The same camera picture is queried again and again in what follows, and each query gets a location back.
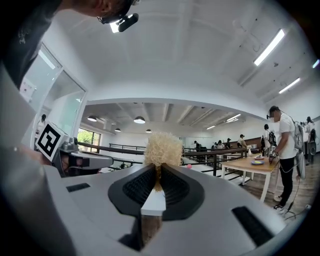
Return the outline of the person's left hand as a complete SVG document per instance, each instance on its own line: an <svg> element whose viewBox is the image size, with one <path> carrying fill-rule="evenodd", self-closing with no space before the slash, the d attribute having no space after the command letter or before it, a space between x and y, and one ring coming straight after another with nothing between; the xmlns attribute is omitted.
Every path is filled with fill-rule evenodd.
<svg viewBox="0 0 320 256"><path fill-rule="evenodd" d="M60 157L61 160L61 167L62 167L62 171L68 172L70 168L73 168L75 166L75 161L73 158L70 158L70 156L68 154L63 154Z"/></svg>

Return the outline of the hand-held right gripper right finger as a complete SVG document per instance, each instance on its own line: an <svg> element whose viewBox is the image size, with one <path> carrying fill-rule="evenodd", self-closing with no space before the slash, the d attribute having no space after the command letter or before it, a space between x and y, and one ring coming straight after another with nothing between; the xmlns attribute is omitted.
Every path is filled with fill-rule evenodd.
<svg viewBox="0 0 320 256"><path fill-rule="evenodd" d="M189 218L164 221L144 247L145 255L238 256L254 250L257 246L232 212L237 207L246 207L272 236L285 228L273 209L241 186L184 167L176 170L202 185L204 201Z"/></svg>

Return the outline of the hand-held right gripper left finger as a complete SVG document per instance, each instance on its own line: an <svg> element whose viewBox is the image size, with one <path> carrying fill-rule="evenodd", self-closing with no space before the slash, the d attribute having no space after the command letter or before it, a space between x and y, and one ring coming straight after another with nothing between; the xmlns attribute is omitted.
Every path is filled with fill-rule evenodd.
<svg viewBox="0 0 320 256"><path fill-rule="evenodd" d="M55 255L154 256L157 219L141 214L123 185L154 174L154 166L61 178L44 167L44 241Z"/></svg>

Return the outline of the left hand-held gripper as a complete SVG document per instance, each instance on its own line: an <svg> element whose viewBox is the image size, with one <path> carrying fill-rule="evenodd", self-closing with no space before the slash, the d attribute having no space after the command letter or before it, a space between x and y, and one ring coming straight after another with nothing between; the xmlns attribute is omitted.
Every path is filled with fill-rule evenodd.
<svg viewBox="0 0 320 256"><path fill-rule="evenodd" d="M61 177L95 175L99 173L99 169L108 168L114 164L114 159L110 156L81 152L78 139L68 136L50 121L40 131L35 147L49 164L58 170ZM62 155L69 155L70 159L74 159L74 167L68 172L62 170Z"/></svg>

